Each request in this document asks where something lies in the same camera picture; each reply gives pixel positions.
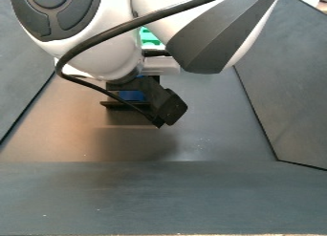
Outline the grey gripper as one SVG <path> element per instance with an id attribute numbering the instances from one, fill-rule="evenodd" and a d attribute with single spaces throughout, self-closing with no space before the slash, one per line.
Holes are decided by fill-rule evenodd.
<path id="1" fill-rule="evenodd" d="M 141 54 L 141 75 L 177 75 L 180 73 L 180 66 L 167 50 L 142 49 Z"/>

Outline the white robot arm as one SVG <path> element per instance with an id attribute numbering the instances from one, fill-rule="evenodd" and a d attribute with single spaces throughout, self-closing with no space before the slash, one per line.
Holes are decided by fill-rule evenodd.
<path id="1" fill-rule="evenodd" d="M 120 80 L 148 60 L 146 28 L 181 68 L 213 74 L 247 53 L 279 0 L 10 0 L 17 21 L 54 57 L 90 37 L 98 42 L 68 64 L 90 77 Z"/>

